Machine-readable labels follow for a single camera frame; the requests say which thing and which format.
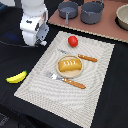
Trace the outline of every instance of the cookware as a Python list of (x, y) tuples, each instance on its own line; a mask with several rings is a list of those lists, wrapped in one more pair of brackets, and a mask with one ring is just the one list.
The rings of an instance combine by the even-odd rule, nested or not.
[(102, 3), (87, 2), (81, 6), (81, 21), (86, 24), (94, 24), (100, 21), (103, 11), (103, 0)]
[(68, 24), (68, 19), (74, 18), (78, 15), (78, 4), (75, 2), (62, 2), (58, 6), (59, 15), (66, 18), (65, 24)]
[(119, 25), (125, 30), (128, 30), (128, 4), (119, 7), (116, 11), (116, 15)]
[(67, 78), (63, 78), (63, 77), (58, 77), (56, 74), (53, 74), (49, 71), (47, 71), (46, 73), (46, 76), (53, 79), (53, 80), (61, 80), (67, 84), (70, 84), (70, 85), (73, 85), (73, 86), (76, 86), (78, 88), (81, 88), (81, 89), (85, 89), (86, 87), (83, 85), (83, 84), (80, 84), (80, 83), (77, 83), (77, 82), (74, 82), (72, 80), (69, 80)]
[[(64, 51), (64, 50), (61, 50), (61, 49), (58, 49), (58, 51), (64, 53), (64, 54), (70, 54), (70, 52), (67, 52), (67, 51)], [(92, 58), (92, 57), (88, 57), (88, 56), (84, 56), (84, 55), (80, 55), (80, 54), (76, 54), (76, 56), (78, 56), (79, 58), (81, 59), (84, 59), (84, 60), (88, 60), (88, 61), (92, 61), (92, 62), (97, 62), (98, 60), (95, 59), (95, 58)]]

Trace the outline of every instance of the bread roll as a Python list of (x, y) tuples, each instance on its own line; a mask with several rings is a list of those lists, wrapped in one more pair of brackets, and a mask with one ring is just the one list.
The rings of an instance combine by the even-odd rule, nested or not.
[(60, 72), (81, 70), (81, 62), (79, 59), (70, 59), (59, 61)]

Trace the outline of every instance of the table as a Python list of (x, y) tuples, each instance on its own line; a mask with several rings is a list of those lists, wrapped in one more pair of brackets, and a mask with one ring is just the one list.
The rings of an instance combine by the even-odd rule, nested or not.
[[(49, 18), (62, 0), (45, 0)], [(0, 41), (25, 45), (19, 24), (22, 9), (9, 8), (0, 14)], [(73, 33), (79, 36), (115, 44), (111, 61), (108, 66), (105, 81), (94, 114), (91, 128), (127, 128), (128, 127), (128, 44), (86, 33), (49, 25), (46, 37), (48, 44), (38, 48), (21, 48), (0, 43), (0, 104), (20, 113), (31, 116), (53, 128), (80, 128), (79, 126), (60, 118), (46, 110), (14, 97), (14, 93), (22, 82), (9, 84), (6, 78), (24, 70), (29, 73), (46, 51), (59, 31)]]

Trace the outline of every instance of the red apple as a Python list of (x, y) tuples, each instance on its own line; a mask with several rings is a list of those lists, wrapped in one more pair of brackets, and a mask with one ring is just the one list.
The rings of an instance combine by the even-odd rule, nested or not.
[(71, 47), (76, 47), (78, 45), (78, 39), (75, 36), (70, 36), (68, 38), (68, 43)]

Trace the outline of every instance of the banana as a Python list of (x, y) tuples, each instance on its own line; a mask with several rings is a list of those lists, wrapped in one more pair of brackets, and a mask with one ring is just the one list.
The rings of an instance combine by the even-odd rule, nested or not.
[(18, 82), (21, 82), (26, 77), (26, 75), (27, 75), (27, 71), (23, 71), (22, 73), (16, 76), (7, 78), (6, 81), (8, 83), (18, 83)]

